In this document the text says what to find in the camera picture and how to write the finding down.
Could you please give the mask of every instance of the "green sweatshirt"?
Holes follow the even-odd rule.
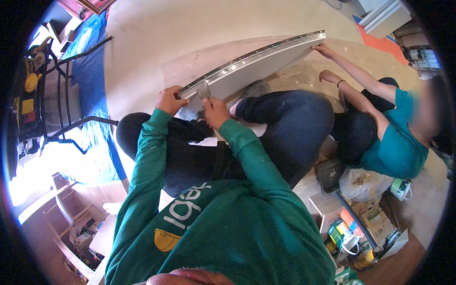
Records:
[[[204,268],[236,284],[334,284],[335,266],[302,200],[257,136],[230,119],[219,129],[248,181],[191,187],[158,213],[171,116],[143,124],[130,192],[117,215],[106,284],[135,284]]]

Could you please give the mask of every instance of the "yellow hard hat logo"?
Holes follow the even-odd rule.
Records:
[[[182,237],[159,228],[156,228],[154,233],[155,246],[163,252],[173,249]]]

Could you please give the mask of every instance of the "teal t-shirt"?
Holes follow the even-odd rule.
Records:
[[[377,140],[357,166],[399,179],[412,179],[423,168],[429,150],[409,131],[406,117],[413,110],[412,94],[396,89],[396,109],[383,112],[388,119],[383,140]]]
[[[106,284],[136,284],[182,267],[220,272],[239,285],[334,284],[335,265],[306,206],[257,136],[232,119],[219,133],[248,181],[193,186],[158,212],[169,120],[156,109],[143,124]]]

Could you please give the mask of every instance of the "wrist bracelet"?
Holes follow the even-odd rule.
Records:
[[[341,81],[337,82],[337,88],[339,88],[339,83],[342,81],[345,81],[345,80],[342,79]]]

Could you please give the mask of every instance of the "blue jeans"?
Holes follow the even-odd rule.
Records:
[[[334,124],[331,103],[305,90],[280,91],[240,102],[236,116],[249,123],[267,124],[260,141],[283,178],[293,188],[309,172],[320,147]],[[141,125],[149,114],[125,116],[117,127],[117,142],[133,160]],[[217,161],[217,147],[189,145],[212,135],[206,122],[174,118],[168,124],[165,190],[176,197],[196,184],[210,181]],[[231,155],[223,153],[224,179],[247,179],[242,167]]]

